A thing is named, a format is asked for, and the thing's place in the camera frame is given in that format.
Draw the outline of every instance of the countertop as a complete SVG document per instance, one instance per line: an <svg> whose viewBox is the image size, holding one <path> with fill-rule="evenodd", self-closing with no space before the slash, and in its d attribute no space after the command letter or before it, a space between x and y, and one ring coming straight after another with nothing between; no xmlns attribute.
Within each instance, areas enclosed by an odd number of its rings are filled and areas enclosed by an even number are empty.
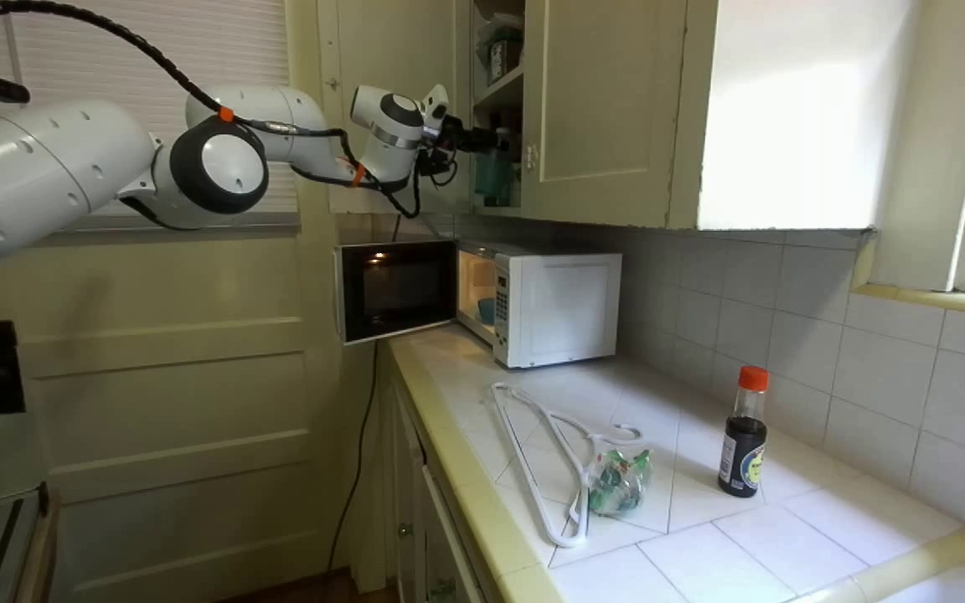
<svg viewBox="0 0 965 603"><path fill-rule="evenodd" d="M507 599L802 599L965 528L776 429L759 491L719 491L725 410L628 359L507 372L456 325L393 338L387 353ZM620 448L652 456L644 501L623 518L594 516L581 550L547 541L495 414L495 383L594 432L641 432ZM542 459L530 411L512 422ZM573 474L558 462L534 468L558 518Z"/></svg>

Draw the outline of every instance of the microwave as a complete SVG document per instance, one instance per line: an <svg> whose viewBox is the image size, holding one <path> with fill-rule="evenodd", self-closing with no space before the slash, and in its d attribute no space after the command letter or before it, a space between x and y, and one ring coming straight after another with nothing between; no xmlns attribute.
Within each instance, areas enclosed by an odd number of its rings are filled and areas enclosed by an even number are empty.
<svg viewBox="0 0 965 603"><path fill-rule="evenodd" d="M344 245L334 312L344 343L373 343L456 317L456 240Z"/></svg>
<svg viewBox="0 0 965 603"><path fill-rule="evenodd" d="M461 249L456 299L507 368L602 359L616 353L620 253Z"/></svg>

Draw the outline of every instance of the lower cabinet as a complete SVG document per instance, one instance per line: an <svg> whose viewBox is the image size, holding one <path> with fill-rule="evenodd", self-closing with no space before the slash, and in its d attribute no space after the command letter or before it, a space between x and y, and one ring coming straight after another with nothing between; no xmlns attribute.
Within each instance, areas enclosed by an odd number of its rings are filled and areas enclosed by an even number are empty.
<svg viewBox="0 0 965 603"><path fill-rule="evenodd" d="M413 400L393 376L393 528L395 528L395 587L402 603L477 603L479 563L471 541L456 526L456 501L449 498L441 468L428 456L425 435L414 424Z"/></svg>

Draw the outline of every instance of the upper cabinet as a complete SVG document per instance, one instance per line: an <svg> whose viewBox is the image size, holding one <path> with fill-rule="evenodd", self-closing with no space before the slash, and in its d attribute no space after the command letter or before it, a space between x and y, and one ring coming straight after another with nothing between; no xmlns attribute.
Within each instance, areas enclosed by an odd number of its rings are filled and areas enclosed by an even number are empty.
<svg viewBox="0 0 965 603"><path fill-rule="evenodd" d="M348 117L356 87L418 99L441 85L456 117L471 110L464 0L311 0L288 2L288 14L295 20L290 72L320 102L327 124L348 132L359 153L370 132ZM468 199L468 184L468 171L449 188L421 180L421 199ZM383 195L361 188L325 188L325 199L330 212L393 212Z"/></svg>
<svg viewBox="0 0 965 603"><path fill-rule="evenodd" d="M468 0L491 213L641 229L870 229L918 0ZM495 37L524 52L491 72Z"/></svg>

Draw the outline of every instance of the shelf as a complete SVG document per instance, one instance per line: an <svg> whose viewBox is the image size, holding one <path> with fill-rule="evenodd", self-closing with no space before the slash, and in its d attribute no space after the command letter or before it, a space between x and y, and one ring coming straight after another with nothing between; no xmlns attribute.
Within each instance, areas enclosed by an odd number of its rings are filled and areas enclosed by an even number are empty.
<svg viewBox="0 0 965 603"><path fill-rule="evenodd" d="M504 72L495 85L489 85L479 97L477 97L477 110L495 110L495 107L510 107L510 102L524 102L524 67Z"/></svg>

